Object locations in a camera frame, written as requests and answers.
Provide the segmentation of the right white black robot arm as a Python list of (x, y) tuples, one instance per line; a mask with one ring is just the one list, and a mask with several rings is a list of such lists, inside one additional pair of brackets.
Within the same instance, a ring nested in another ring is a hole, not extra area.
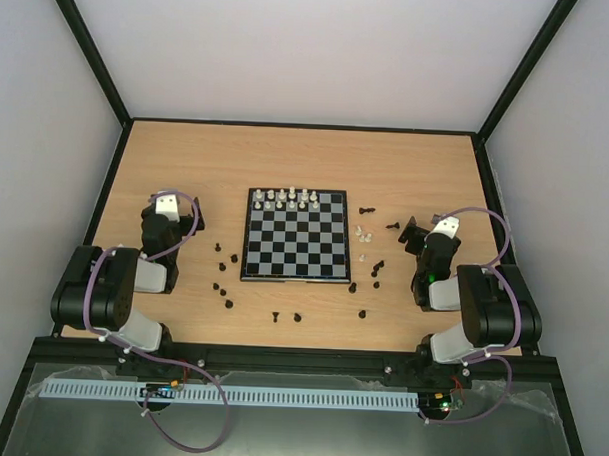
[(398, 241), (416, 257), (411, 282), (414, 301), (424, 311), (459, 312), (460, 323), (430, 334), (418, 346), (417, 376), (434, 385), (451, 372), (513, 347), (534, 345), (542, 335), (540, 312), (518, 266), (459, 265), (459, 219), (435, 219), (431, 230), (411, 218)]

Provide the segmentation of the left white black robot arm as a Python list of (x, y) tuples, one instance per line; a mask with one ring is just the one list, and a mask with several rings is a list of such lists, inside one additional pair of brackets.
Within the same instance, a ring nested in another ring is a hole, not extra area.
[(136, 310), (133, 297), (174, 290), (180, 247), (204, 229), (205, 220), (199, 200), (177, 190), (152, 195), (141, 217), (140, 248), (76, 248), (53, 294), (50, 315), (55, 323), (111, 341), (126, 353), (164, 357), (171, 347), (169, 328)]

